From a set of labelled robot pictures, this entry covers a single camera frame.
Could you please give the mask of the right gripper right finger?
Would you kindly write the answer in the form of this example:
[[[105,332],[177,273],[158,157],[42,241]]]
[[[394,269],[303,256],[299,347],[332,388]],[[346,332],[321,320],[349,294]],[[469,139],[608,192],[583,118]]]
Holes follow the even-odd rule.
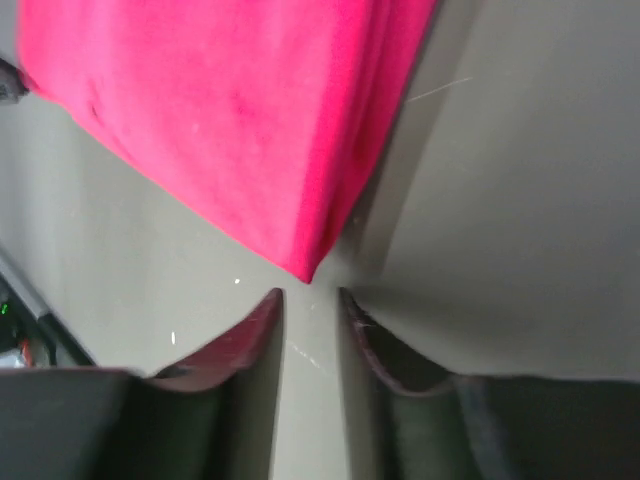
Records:
[[[477,376],[428,359],[338,292],[356,479],[635,479],[635,382]]]

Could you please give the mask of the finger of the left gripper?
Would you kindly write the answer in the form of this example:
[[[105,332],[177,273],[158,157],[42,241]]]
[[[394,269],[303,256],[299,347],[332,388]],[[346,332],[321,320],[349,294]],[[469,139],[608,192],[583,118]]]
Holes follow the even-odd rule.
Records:
[[[0,58],[0,104],[17,104],[29,92],[29,88],[23,82],[20,69]]]

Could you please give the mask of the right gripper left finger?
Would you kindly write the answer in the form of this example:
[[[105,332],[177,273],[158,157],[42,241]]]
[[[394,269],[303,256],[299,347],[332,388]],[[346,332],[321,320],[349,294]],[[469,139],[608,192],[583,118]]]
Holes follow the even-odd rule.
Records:
[[[5,479],[266,479],[284,294],[145,376],[126,369],[3,368]]]

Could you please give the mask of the magenta pink t-shirt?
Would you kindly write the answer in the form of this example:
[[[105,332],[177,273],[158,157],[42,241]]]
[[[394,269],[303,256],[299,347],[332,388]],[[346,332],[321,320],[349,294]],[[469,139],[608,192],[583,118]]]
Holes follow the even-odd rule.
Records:
[[[22,1],[30,90],[309,282],[380,159],[432,1]]]

